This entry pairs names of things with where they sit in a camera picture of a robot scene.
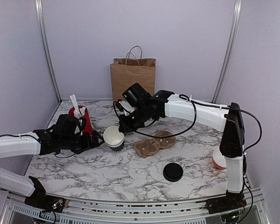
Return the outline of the black paper coffee cup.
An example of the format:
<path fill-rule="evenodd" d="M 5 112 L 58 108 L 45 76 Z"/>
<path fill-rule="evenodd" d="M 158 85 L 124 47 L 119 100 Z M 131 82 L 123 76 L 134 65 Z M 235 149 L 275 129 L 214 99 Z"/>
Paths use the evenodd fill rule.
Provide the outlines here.
<path fill-rule="evenodd" d="M 118 126 L 110 126 L 105 129 L 103 138 L 107 146 L 111 148 L 122 148 L 124 145 L 124 134 L 119 131 Z"/>

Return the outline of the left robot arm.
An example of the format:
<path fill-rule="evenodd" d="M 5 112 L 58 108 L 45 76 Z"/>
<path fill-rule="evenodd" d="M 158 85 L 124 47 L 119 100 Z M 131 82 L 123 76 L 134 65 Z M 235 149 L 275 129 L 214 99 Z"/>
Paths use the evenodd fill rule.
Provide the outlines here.
<path fill-rule="evenodd" d="M 38 129 L 25 134 L 0 135 L 0 159 L 20 155 L 59 154 L 70 150 L 74 155 L 99 147 L 103 137 L 87 129 L 86 118 L 62 114 L 48 129 Z M 61 213 L 67 200 L 50 196 L 36 177 L 25 177 L 0 167 L 0 189 L 22 195 L 25 204 L 48 212 Z"/>

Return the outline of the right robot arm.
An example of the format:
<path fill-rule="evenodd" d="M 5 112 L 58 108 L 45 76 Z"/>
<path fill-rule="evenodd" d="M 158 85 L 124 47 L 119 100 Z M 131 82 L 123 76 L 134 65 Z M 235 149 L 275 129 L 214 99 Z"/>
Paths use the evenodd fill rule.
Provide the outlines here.
<path fill-rule="evenodd" d="M 149 119 L 165 117 L 192 121 L 222 132 L 219 150 L 227 165 L 227 190 L 225 196 L 208 199 L 205 207 L 210 214 L 215 214 L 247 205 L 244 197 L 247 186 L 244 110 L 237 103 L 218 105 L 194 101 L 184 94 L 166 90 L 151 95 L 139 83 L 130 86 L 122 96 L 123 100 L 113 102 L 113 108 L 122 112 L 118 116 L 121 133 L 138 133 Z"/>

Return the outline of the black plastic cup lid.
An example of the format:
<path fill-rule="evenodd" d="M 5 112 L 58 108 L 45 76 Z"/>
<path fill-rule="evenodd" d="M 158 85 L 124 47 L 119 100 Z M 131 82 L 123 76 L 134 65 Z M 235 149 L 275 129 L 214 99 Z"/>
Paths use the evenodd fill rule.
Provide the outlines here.
<path fill-rule="evenodd" d="M 170 182 L 177 182 L 182 178 L 183 169 L 177 163 L 169 163 L 164 167 L 163 176 Z"/>

